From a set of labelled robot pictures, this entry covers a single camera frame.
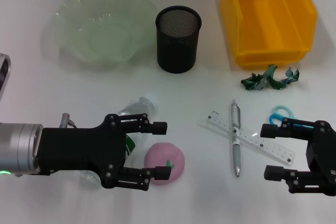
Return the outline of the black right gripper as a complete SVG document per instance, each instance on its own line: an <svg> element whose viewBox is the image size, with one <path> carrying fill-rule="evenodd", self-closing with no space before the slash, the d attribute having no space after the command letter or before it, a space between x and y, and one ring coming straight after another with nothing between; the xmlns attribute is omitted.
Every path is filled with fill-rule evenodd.
<svg viewBox="0 0 336 224"><path fill-rule="evenodd" d="M264 171L265 180L284 180L291 194L335 196L335 130L328 122L283 120L280 126L263 124L260 136L309 140L307 162L311 172L267 165Z"/></svg>

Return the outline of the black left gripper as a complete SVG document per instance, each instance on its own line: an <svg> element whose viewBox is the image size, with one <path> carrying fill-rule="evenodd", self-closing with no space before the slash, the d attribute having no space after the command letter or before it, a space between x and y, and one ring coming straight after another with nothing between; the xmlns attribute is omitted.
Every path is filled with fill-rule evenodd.
<svg viewBox="0 0 336 224"><path fill-rule="evenodd" d="M37 163L39 175L62 170L89 170L100 177L101 186L114 188L125 162L125 133L165 135L166 122L150 123L148 115L107 115L94 128L42 130Z"/></svg>

